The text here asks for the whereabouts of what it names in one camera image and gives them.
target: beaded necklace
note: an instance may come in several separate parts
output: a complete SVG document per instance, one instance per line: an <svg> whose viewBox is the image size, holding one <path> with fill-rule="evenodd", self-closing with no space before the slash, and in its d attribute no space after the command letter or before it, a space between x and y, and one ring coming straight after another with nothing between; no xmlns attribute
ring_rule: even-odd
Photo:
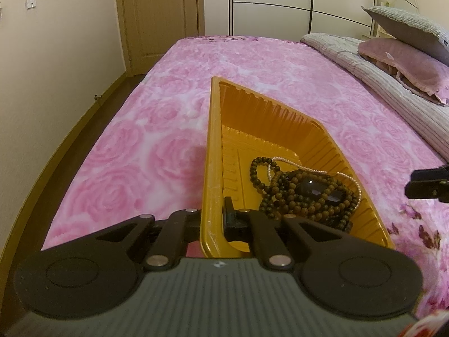
<svg viewBox="0 0 449 337"><path fill-rule="evenodd" d="M276 160L294 165L298 170L283 172ZM257 167L263 164L267 165L270 185L257 178ZM259 211L268 218L280 220L282 216L302 216L349 233L352 228L349 218L360 205L361 188L351 176L342 172L336 175L354 182L357 194L326 171L309 169L282 157L257 157L250 167L251 182L262 191Z"/></svg>

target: baseboard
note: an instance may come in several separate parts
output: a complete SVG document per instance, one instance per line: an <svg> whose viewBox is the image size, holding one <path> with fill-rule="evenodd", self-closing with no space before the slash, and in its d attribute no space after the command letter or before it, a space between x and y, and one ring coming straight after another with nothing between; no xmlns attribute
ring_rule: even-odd
<svg viewBox="0 0 449 337"><path fill-rule="evenodd" d="M95 103L86 111L81 119L75 124L72 130L67 134L66 138L56 149L53 156L47 162L46 166L42 170L41 174L37 178L33 188L31 189L28 197L23 203L19 214L16 217L13 228L8 236L3 252L0 256L0 311L3 304L3 295L6 286L6 280L10 272L11 263L16 253L19 240L23 234L25 226L30 218L31 212L35 207L43 189L54 173L56 167L67 153L70 146L73 144L77 136L81 133L82 129L86 126L89 120L93 117L96 111L102 106L103 102L124 82L126 73L123 73L118 79L114 81L112 85L100 96Z"/></svg>

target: yellow tray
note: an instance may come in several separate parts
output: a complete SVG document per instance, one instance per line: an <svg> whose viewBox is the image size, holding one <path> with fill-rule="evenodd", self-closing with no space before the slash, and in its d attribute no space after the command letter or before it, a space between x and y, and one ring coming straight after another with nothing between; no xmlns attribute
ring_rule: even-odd
<svg viewBox="0 0 449 337"><path fill-rule="evenodd" d="M316 120L264 95L220 77L212 78L201 248L207 257L249 256L246 243L226 241L223 234L223 199L231 196L235 209L258 209L261 195L249 176L256 157L285 157L316 170L343 172L359 183L347 159L326 129ZM279 163L283 171L297 168ZM268 183L267 175L259 178ZM356 191L350 180L340 179ZM394 248L394 245L362 188L362 200L352 215L351 235Z"/></svg>

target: wardrobe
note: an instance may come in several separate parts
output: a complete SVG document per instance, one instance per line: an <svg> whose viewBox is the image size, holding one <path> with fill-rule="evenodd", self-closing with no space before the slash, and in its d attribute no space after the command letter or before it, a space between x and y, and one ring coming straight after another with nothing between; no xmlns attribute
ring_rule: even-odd
<svg viewBox="0 0 449 337"><path fill-rule="evenodd" d="M323 32L361 39L373 21L361 6L376 0L230 0L230 35L299 41Z"/></svg>

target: wall switch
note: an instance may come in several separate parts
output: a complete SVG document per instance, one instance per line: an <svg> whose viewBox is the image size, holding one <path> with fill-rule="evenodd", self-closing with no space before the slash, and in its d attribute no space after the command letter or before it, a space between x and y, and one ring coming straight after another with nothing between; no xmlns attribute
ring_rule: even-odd
<svg viewBox="0 0 449 337"><path fill-rule="evenodd" d="M25 7L27 10L36 7L36 0L25 0Z"/></svg>

